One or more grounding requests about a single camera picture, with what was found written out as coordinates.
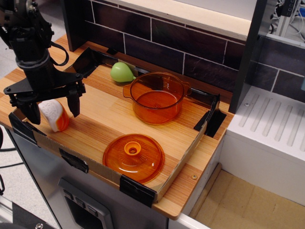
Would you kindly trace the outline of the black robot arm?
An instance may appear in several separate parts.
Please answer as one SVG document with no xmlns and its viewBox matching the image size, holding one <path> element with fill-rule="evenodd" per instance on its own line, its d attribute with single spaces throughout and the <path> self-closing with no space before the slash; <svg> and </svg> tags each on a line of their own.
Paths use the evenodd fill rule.
<svg viewBox="0 0 305 229">
<path fill-rule="evenodd" d="M 33 123 L 40 124 L 38 103 L 66 97 L 73 116 L 80 114 L 79 98 L 85 93 L 83 75 L 61 72 L 50 56 L 51 23 L 41 15 L 34 0 L 2 0 L 0 2 L 0 37 L 16 55 L 16 64 L 25 79 L 8 86 L 4 93 Z"/>
</svg>

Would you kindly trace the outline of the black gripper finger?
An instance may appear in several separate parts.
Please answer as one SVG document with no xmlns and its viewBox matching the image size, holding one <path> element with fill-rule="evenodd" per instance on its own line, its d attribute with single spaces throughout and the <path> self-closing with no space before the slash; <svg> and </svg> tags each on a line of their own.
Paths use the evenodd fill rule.
<svg viewBox="0 0 305 229">
<path fill-rule="evenodd" d="M 80 114 L 80 100 L 78 94 L 67 96 L 68 107 L 74 117 Z"/>
<path fill-rule="evenodd" d="M 41 115 L 37 102 L 18 102 L 18 108 L 33 124 L 41 123 Z"/>
</svg>

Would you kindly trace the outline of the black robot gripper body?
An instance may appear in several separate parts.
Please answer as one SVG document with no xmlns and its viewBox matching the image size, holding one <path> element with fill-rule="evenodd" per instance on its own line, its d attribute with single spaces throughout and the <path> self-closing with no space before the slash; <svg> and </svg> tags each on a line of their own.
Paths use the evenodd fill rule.
<svg viewBox="0 0 305 229">
<path fill-rule="evenodd" d="M 49 54 L 34 62 L 17 60 L 17 65 L 26 78 L 4 89 L 15 106 L 18 102 L 40 102 L 72 94 L 78 94 L 80 98 L 85 93 L 83 75 L 59 71 Z"/>
</svg>

